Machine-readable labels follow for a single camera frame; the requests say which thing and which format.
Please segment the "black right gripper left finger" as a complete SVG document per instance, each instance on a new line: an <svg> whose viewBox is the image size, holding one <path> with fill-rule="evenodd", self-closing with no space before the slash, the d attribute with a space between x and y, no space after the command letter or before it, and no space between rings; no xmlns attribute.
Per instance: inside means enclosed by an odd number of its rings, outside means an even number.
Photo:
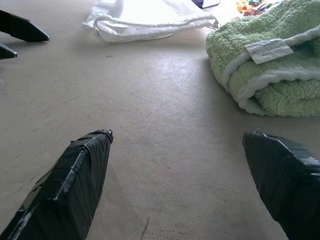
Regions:
<svg viewBox="0 0 320 240"><path fill-rule="evenodd" d="M113 132L100 129L76 140L35 183L2 240L84 240L98 208Z"/></svg>

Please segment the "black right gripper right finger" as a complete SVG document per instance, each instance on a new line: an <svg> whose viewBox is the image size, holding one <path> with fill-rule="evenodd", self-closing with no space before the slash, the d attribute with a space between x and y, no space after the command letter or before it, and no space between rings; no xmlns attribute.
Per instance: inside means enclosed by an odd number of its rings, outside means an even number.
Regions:
<svg viewBox="0 0 320 240"><path fill-rule="evenodd" d="M290 240L320 238L320 161L302 144L259 130L243 134L251 176Z"/></svg>

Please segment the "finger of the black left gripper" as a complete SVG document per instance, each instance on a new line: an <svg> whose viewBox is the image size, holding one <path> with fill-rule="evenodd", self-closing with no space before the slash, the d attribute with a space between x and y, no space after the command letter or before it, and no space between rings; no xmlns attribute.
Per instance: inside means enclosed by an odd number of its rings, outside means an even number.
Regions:
<svg viewBox="0 0 320 240"><path fill-rule="evenodd" d="M13 59L17 57L18 57L17 52L7 47L6 45L0 43L0 59L1 60Z"/></svg>
<svg viewBox="0 0 320 240"><path fill-rule="evenodd" d="M0 11L0 31L25 42L47 42L50 37L30 20Z"/></svg>

